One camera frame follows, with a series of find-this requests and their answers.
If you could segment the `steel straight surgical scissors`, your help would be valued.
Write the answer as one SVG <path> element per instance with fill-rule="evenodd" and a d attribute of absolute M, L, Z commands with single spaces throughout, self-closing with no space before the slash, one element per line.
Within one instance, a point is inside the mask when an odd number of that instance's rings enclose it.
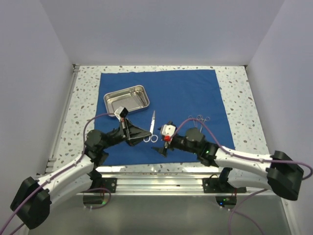
<path fill-rule="evenodd" d="M 147 142 L 155 143 L 158 140 L 158 136 L 154 134 L 155 115 L 156 115 L 156 111 L 153 111 L 151 125 L 150 125 L 150 133 L 151 133 L 151 135 L 148 138 L 145 138 L 143 140 L 145 143 L 147 143 Z"/>

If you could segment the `stainless steel instrument tray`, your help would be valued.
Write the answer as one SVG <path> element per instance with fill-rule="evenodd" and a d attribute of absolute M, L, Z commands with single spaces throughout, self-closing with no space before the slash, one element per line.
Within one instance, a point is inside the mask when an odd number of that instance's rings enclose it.
<path fill-rule="evenodd" d="M 131 92 L 138 92 L 143 99 L 145 106 L 141 108 L 131 96 Z M 115 118 L 114 112 L 120 106 L 127 108 L 129 113 L 139 112 L 147 109 L 150 105 L 150 100 L 148 98 L 147 92 L 142 85 L 136 85 L 128 88 L 124 88 L 118 91 L 106 93 L 103 96 L 104 104 L 111 118 Z"/>

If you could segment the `steel surgical forceps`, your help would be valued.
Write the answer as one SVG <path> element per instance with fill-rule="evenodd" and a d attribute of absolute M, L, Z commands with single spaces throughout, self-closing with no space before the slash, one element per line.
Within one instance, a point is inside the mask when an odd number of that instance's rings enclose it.
<path fill-rule="evenodd" d="M 198 117 L 194 117 L 192 115 L 188 116 L 189 119 L 192 119 L 193 125 L 195 128 L 198 127 Z"/>

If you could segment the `blue surgical cloth wrap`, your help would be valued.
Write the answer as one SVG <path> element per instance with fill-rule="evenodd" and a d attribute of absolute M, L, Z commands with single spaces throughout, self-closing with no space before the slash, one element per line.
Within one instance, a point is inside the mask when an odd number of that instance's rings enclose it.
<path fill-rule="evenodd" d="M 209 117 L 202 132 L 208 141 L 234 148 L 216 73 L 213 70 L 173 70 L 159 72 L 104 73 L 100 78 L 94 128 L 109 132 L 119 126 L 118 120 L 106 115 L 107 93 L 141 85 L 150 101 L 147 109 L 129 112 L 132 124 L 148 130 L 155 118 L 154 133 L 169 121 L 180 127 L 183 135 L 194 123 L 188 117 Z"/>

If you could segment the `steel tweezers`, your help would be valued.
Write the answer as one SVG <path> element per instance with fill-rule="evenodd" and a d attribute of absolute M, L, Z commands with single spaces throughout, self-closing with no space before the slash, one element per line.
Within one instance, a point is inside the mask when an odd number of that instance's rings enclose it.
<path fill-rule="evenodd" d="M 139 95 L 138 92 L 131 92 L 131 96 L 133 97 L 133 99 L 135 100 L 135 102 L 141 107 L 143 108 L 145 106 L 145 103 L 143 101 L 143 99 L 141 98 L 141 96 Z"/>

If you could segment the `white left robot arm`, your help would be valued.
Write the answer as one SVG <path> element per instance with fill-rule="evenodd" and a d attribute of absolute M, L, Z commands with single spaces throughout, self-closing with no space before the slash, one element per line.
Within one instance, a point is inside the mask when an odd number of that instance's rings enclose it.
<path fill-rule="evenodd" d="M 13 215 L 27 228 L 35 229 L 47 219 L 57 203 L 82 191 L 99 191 L 102 181 L 96 168 L 108 157 L 105 149 L 121 142 L 135 146 L 150 136 L 150 131 L 136 127 L 127 118 L 122 118 L 119 127 L 107 133 L 84 132 L 80 156 L 50 174 L 23 180 L 10 205 Z"/>

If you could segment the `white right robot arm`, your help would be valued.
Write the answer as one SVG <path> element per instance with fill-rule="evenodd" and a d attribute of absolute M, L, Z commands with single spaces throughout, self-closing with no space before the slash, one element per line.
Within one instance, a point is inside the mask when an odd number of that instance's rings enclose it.
<path fill-rule="evenodd" d="M 240 152 L 217 141 L 207 141 L 197 128 L 190 128 L 181 136 L 172 122 L 159 130 L 164 146 L 155 150 L 162 156 L 166 157 L 168 150 L 178 149 L 196 155 L 204 166 L 223 168 L 218 180 L 223 192 L 242 187 L 260 188 L 287 200 L 298 199 L 304 170 L 282 151 L 272 155 Z"/>

